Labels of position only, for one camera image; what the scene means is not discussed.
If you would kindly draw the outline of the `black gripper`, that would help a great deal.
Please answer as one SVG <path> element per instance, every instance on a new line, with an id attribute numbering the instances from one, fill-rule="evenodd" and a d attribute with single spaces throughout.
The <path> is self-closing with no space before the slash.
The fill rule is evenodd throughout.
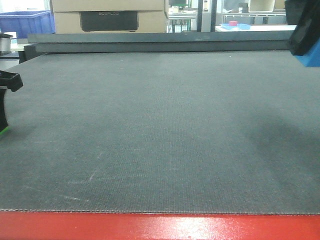
<path id="1" fill-rule="evenodd" d="M 18 91 L 23 87 L 23 81 L 19 73 L 0 71 L 0 131 L 3 132 L 8 127 L 5 113 L 5 94 L 6 89 L 12 92 Z"/>

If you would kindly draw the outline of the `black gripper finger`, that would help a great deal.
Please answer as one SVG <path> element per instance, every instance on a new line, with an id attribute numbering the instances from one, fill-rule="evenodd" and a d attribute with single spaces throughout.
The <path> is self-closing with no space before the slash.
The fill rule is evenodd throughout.
<path id="1" fill-rule="evenodd" d="M 320 1 L 305 0 L 297 25 L 288 40 L 293 56 L 305 55 L 320 38 Z"/>

